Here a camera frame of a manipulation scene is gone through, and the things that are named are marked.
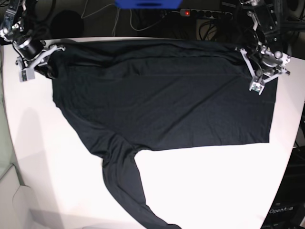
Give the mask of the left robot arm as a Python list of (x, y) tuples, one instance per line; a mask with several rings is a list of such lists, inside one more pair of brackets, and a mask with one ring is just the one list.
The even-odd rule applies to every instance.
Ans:
[(274, 10), (264, 0), (241, 0), (247, 5), (247, 16), (253, 21), (250, 33), (252, 44), (247, 48), (236, 48), (242, 55), (252, 77), (249, 91), (262, 94), (265, 85), (283, 74), (289, 75), (286, 66), (291, 61), (289, 45), (281, 38), (280, 22)]

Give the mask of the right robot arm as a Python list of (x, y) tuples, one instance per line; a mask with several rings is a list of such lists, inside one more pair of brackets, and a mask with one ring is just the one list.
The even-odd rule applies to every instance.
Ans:
[(47, 46), (44, 38), (49, 33), (46, 24), (55, 10), (56, 1), (51, 1), (50, 11), (44, 19), (38, 20), (36, 15), (36, 0), (7, 0), (7, 9), (0, 25), (0, 37), (11, 43), (18, 57), (15, 64), (20, 68), (19, 78), (25, 82), (35, 78), (35, 73), (46, 78), (57, 78), (50, 56), (58, 51), (64, 51), (62, 45)]

